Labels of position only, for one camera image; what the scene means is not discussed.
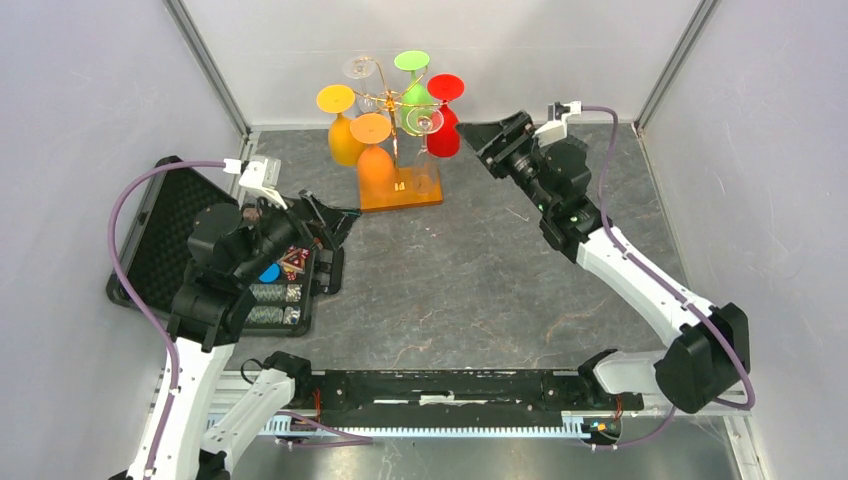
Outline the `red wine glass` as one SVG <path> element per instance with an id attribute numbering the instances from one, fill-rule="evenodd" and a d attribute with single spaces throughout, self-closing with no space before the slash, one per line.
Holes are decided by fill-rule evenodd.
<path id="1" fill-rule="evenodd" d="M 459 119 L 449 103 L 458 99 L 465 90 L 464 82 L 456 75 L 442 73 L 432 77 L 427 84 L 428 93 L 441 102 L 441 128 L 427 138 L 428 150 L 436 157 L 450 158 L 460 149 L 460 136 L 456 131 Z"/>

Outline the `orange wine glass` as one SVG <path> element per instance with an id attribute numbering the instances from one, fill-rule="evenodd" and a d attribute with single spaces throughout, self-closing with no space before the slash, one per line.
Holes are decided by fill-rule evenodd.
<path id="1" fill-rule="evenodd" d="M 364 211 L 383 208 L 394 193 L 396 167 L 380 146 L 392 133 L 391 121 L 379 113 L 367 113 L 350 124 L 353 137 L 366 145 L 357 161 L 360 205 Z"/>

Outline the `clear wine glass front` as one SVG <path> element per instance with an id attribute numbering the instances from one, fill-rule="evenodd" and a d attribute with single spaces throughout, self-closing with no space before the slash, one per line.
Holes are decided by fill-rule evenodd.
<path id="1" fill-rule="evenodd" d="M 420 195 L 429 194 L 435 188 L 437 167 L 428 147 L 428 138 L 437 133 L 444 124 L 438 106 L 418 106 L 406 116 L 407 132 L 419 139 L 420 145 L 411 170 L 412 186 Z"/>

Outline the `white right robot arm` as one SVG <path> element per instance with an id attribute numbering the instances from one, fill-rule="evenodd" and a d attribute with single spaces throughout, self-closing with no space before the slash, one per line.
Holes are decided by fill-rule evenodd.
<path id="1" fill-rule="evenodd" d="M 550 247 L 595 275 L 653 329 L 663 349 L 601 353 L 583 364 L 580 400 L 602 408 L 617 394 L 660 394 L 694 414 L 716 403 L 749 410 L 750 332 L 734 303 L 717 306 L 693 293 L 643 255 L 587 195 L 591 172 L 585 143 L 568 134 L 564 116 L 535 127 L 520 111 L 455 127 L 487 171 L 511 179 L 540 212 Z"/>

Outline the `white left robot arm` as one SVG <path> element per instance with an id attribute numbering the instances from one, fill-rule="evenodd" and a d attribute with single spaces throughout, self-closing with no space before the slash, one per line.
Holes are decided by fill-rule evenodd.
<path id="1" fill-rule="evenodd" d="M 156 396 L 157 419 L 145 427 L 120 479 L 227 479 L 261 428 L 284 406 L 302 407 L 314 394 L 309 360 L 275 352 L 247 393 L 212 431 L 206 422 L 224 368 L 249 313 L 251 290 L 291 248 L 336 251 L 361 216 L 329 206 L 311 192 L 257 201 L 258 217 L 221 203 L 200 211 L 187 246 L 190 259 L 166 324 L 165 377 Z"/>

